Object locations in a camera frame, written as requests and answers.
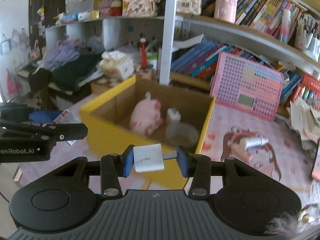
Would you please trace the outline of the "small white charger plug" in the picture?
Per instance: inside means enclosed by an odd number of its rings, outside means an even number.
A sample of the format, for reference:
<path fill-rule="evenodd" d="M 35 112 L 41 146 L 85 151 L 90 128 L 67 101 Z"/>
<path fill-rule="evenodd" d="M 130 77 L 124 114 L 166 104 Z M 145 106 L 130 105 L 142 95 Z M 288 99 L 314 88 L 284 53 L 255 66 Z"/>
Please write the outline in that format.
<path fill-rule="evenodd" d="M 138 173 L 164 170 L 164 161 L 177 157 L 176 151 L 162 152 L 161 144 L 135 146 L 133 158 Z"/>

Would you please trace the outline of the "clear tape roll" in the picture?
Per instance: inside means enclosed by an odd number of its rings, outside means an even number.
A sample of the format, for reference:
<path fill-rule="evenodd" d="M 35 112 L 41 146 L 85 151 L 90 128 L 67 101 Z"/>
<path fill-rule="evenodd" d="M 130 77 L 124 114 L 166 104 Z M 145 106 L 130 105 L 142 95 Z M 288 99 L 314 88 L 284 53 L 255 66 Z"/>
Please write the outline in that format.
<path fill-rule="evenodd" d="M 165 130 L 165 141 L 171 146 L 193 148 L 200 138 L 198 130 L 187 123 L 172 122 Z"/>

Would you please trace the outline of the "white spray bottle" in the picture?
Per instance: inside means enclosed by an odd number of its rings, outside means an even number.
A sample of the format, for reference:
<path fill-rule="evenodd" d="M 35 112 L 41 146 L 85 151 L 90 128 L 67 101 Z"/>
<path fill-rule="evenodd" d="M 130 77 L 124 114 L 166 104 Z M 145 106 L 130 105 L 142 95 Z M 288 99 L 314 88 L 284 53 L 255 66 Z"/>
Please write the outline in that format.
<path fill-rule="evenodd" d="M 269 139 L 262 137 L 242 137 L 239 141 L 239 146 L 244 150 L 250 148 L 262 147 L 268 144 Z"/>

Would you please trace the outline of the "pink plush pig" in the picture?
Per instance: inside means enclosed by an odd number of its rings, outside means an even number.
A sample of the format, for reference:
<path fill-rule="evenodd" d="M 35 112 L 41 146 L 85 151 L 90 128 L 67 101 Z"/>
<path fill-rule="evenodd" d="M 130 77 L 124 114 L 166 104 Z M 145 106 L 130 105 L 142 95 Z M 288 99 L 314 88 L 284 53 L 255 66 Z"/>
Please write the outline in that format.
<path fill-rule="evenodd" d="M 130 129 L 138 135 L 146 137 L 158 129 L 164 122 L 161 117 L 161 103 L 151 98 L 151 93 L 145 94 L 145 99 L 136 104 L 130 118 Z"/>

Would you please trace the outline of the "white power adapter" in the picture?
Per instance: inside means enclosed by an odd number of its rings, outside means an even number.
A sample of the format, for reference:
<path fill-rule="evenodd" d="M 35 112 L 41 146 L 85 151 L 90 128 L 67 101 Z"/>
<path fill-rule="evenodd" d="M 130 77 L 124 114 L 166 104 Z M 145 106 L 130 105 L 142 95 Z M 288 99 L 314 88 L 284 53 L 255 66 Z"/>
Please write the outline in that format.
<path fill-rule="evenodd" d="M 178 124 L 181 120 L 181 114 L 176 108 L 169 108 L 167 110 L 166 116 L 166 130 L 165 132 L 168 133 L 170 131 L 175 130 L 178 127 Z"/>

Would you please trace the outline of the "yellow cardboard box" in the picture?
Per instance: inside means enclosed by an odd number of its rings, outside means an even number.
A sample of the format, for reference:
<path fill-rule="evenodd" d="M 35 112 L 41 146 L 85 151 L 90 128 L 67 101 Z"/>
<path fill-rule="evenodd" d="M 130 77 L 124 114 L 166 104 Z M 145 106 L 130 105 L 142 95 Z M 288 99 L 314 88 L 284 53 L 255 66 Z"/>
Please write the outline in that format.
<path fill-rule="evenodd" d="M 180 113 L 180 122 L 193 126 L 199 138 L 188 146 L 200 153 L 206 137 L 214 99 L 207 94 L 133 76 L 80 108 L 88 128 L 90 149 L 98 156 L 121 154 L 129 145 L 160 144 L 163 152 L 176 144 L 165 136 L 169 109 Z"/>

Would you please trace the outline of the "pink printed table mat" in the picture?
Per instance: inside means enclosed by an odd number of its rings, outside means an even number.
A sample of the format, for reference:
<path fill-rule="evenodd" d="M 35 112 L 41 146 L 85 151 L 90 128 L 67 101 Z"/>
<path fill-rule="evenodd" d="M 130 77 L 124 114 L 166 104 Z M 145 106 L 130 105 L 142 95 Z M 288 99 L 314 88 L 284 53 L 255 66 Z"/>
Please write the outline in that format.
<path fill-rule="evenodd" d="M 234 152 L 235 148 L 229 146 L 228 142 L 232 140 L 235 144 L 239 144 L 238 141 L 243 136 L 253 137 L 255 134 L 269 141 L 259 149 L 248 149 L 252 156 L 249 165 L 295 191 L 303 203 L 311 201 L 310 174 L 315 155 L 303 151 L 298 133 L 278 117 L 276 121 L 270 122 L 236 109 L 215 105 L 201 154 L 211 157 L 213 161 L 224 161 L 227 157 L 240 159 L 238 151 Z M 26 186 L 78 156 L 86 156 L 90 161 L 99 159 L 89 150 L 84 140 L 75 142 L 73 146 L 61 142 L 53 148 L 49 161 L 20 164 L 22 171 L 20 185 Z M 164 164 L 169 165 L 169 162 L 172 161 L 165 161 Z M 127 189 L 167 190 L 173 189 L 174 186 L 181 189 L 186 185 L 184 189 L 188 192 L 191 179 L 186 181 L 176 164 L 173 160 L 175 169 L 172 172 L 168 167 L 153 173 L 137 173 L 133 169 L 129 178 L 119 179 L 121 189 L 123 192 Z M 164 179 L 164 175 L 161 174 L 167 171 L 169 171 L 168 181 L 165 179 L 165 182 L 156 182 L 156 179 Z"/>

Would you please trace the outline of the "pile of clothes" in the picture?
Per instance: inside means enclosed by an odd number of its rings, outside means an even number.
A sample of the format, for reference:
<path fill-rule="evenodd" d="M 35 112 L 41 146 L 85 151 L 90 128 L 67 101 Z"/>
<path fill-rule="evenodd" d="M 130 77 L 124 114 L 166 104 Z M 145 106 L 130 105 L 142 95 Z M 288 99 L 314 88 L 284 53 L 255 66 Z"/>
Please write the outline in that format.
<path fill-rule="evenodd" d="M 51 83 L 60 90 L 76 92 L 102 77 L 98 64 L 104 51 L 99 36 L 87 40 L 59 40 L 43 57 L 32 60 L 17 75 L 28 81 L 34 93 Z"/>

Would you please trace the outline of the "pink learning keyboard tablet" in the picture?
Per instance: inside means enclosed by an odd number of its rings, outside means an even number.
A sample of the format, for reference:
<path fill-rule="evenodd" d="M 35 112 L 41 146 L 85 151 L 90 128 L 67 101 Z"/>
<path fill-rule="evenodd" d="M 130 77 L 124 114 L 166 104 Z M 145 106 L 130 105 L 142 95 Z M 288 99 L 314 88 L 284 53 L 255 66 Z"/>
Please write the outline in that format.
<path fill-rule="evenodd" d="M 243 57 L 221 52 L 210 96 L 218 104 L 273 121 L 283 82 L 281 72 Z"/>

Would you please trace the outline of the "tissue pack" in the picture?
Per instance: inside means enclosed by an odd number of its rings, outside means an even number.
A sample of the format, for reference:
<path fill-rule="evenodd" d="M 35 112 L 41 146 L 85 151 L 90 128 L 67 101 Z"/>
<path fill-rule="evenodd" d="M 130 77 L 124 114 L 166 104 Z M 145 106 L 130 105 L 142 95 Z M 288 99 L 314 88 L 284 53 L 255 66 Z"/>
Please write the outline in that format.
<path fill-rule="evenodd" d="M 105 51 L 101 55 L 99 68 L 109 78 L 126 80 L 135 71 L 135 64 L 130 54 L 115 50 Z"/>

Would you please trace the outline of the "row of blue books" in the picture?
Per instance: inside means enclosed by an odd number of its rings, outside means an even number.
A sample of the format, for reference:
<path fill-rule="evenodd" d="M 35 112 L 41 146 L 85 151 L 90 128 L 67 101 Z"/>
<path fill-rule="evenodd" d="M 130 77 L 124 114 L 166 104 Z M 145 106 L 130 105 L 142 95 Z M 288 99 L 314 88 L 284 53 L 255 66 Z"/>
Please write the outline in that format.
<path fill-rule="evenodd" d="M 173 61 L 170 71 L 191 77 L 206 77 L 213 71 L 219 54 L 233 49 L 233 46 L 204 39 Z"/>

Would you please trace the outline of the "black smartphone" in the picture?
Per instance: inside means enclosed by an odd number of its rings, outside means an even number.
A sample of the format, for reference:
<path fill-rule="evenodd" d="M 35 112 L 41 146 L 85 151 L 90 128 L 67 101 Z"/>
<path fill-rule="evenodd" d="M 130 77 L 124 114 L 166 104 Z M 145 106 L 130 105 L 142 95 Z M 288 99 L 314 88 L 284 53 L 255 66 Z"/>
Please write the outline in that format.
<path fill-rule="evenodd" d="M 320 141 L 318 141 L 316 155 L 313 161 L 310 178 L 315 179 L 316 181 L 320 181 Z"/>

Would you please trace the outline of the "stack of papers and books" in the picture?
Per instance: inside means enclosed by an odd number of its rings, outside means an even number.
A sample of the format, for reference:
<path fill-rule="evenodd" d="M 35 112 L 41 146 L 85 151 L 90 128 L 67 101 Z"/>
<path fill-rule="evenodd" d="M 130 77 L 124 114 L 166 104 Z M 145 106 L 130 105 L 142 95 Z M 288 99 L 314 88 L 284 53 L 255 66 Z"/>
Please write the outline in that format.
<path fill-rule="evenodd" d="M 290 102 L 290 120 L 299 133 L 305 149 L 312 149 L 319 141 L 319 108 L 308 105 L 301 97 Z"/>

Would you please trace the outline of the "white bookshelf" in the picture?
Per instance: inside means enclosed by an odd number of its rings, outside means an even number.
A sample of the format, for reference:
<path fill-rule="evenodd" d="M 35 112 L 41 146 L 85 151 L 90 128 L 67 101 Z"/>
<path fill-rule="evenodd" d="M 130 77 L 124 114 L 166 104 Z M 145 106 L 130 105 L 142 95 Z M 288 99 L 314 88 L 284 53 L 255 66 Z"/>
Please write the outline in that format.
<path fill-rule="evenodd" d="M 140 34 L 145 34 L 148 40 L 155 37 L 162 42 L 158 61 L 160 83 L 167 85 L 171 79 L 178 76 L 170 73 L 174 42 L 204 35 L 207 39 L 247 50 L 268 63 L 281 63 L 285 67 L 299 69 L 319 79 L 318 62 L 271 35 L 211 17 L 177 13 L 173 0 L 169 0 L 167 7 L 169 11 L 164 16 L 108 16 L 46 28 L 47 49 L 54 48 L 59 40 L 84 40 L 100 33 L 105 49 L 112 50 L 139 38 Z"/>

